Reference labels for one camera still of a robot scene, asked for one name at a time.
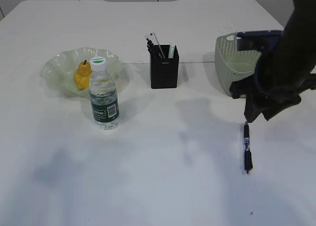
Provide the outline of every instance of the white bottle cap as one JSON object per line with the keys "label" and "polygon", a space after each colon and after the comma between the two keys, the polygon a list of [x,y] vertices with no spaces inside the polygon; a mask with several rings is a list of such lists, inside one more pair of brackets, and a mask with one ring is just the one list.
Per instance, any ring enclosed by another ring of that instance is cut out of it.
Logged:
{"label": "white bottle cap", "polygon": [[93,72],[102,72],[107,68],[107,60],[104,57],[93,57],[90,60],[90,65]]}

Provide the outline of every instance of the pen holder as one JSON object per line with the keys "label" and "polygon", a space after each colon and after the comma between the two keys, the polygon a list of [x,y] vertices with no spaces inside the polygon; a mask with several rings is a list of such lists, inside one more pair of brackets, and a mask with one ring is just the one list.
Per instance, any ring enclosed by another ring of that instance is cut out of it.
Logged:
{"label": "pen holder", "polygon": [[169,45],[161,45],[161,48],[166,57],[165,59],[150,56],[150,81],[152,89],[176,88],[179,67],[177,46],[174,49],[173,58],[168,58]]}

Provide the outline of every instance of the green glass bowl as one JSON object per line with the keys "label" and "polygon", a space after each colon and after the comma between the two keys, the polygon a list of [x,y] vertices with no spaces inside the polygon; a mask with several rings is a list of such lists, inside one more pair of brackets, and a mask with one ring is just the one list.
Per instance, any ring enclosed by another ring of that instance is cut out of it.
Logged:
{"label": "green glass bowl", "polygon": [[119,62],[119,57],[105,49],[82,47],[62,52],[44,65],[40,76],[45,78],[49,88],[61,91],[66,97],[88,97],[89,89],[80,90],[76,86],[74,73],[80,62],[90,61],[95,56],[106,58],[108,71],[114,79],[117,91],[123,91],[129,83],[128,72]]}

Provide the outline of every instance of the green plastic basket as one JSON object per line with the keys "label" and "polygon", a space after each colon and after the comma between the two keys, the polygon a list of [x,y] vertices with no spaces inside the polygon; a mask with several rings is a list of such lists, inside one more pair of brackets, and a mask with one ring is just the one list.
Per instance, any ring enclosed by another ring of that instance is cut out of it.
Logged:
{"label": "green plastic basket", "polygon": [[235,34],[217,38],[215,48],[216,74],[225,93],[231,95],[232,82],[244,79],[254,73],[261,55],[255,50],[237,51]]}

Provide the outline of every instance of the pear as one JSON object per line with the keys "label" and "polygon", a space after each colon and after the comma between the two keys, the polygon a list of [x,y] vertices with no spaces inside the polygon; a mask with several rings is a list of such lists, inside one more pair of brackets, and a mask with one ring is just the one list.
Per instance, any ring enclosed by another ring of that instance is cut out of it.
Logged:
{"label": "pear", "polygon": [[87,60],[81,62],[74,74],[75,84],[79,89],[83,90],[89,86],[91,73],[90,63]]}

